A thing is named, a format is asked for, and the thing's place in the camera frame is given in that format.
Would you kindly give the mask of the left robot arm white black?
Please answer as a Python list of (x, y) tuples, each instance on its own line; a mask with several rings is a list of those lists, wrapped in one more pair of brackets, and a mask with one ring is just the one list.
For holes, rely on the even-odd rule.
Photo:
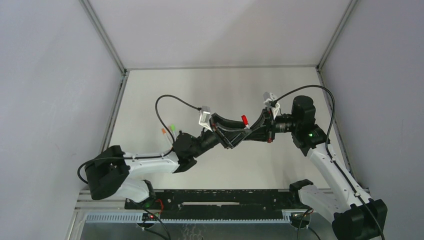
[(136, 203), (145, 202), (155, 196), (145, 174), (183, 173), (197, 163), (197, 158), (216, 145), (230, 149), (236, 147), (251, 133), (249, 121), (242, 116), (240, 121), (222, 118), (216, 113), (208, 120), (208, 129), (198, 137), (181, 132), (164, 153), (135, 154), (113, 145), (94, 159), (81, 166), (92, 200), (123, 197)]

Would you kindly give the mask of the red pen cap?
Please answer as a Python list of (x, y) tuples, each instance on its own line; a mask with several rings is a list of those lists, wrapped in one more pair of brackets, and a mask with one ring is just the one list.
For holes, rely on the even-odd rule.
[(248, 119), (247, 119), (247, 117), (245, 115), (242, 115), (241, 116), (241, 119), (242, 119), (242, 122), (243, 122), (243, 124), (245, 126), (248, 126), (249, 125)]

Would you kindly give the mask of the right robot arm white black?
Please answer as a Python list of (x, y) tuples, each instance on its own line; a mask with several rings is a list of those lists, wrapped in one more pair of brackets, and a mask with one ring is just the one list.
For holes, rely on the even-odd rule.
[(311, 181), (304, 179), (290, 185), (295, 199), (324, 217), (338, 240), (385, 239), (384, 226), (388, 208), (383, 200), (373, 199), (354, 179), (339, 158), (330, 141), (330, 132), (316, 123), (316, 107), (309, 96), (293, 99), (289, 114), (278, 114), (279, 98), (264, 94), (264, 119), (249, 127), (272, 141), (276, 133), (290, 133), (294, 145), (320, 172), (333, 192), (331, 198)]

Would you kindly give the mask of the white pen peach end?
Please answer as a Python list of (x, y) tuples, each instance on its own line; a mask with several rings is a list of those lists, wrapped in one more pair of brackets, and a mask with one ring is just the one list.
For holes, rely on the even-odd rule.
[(163, 136), (165, 137), (165, 139), (169, 143), (170, 147), (172, 147), (173, 142), (172, 142), (172, 139), (170, 138), (170, 136), (167, 133), (164, 133)]

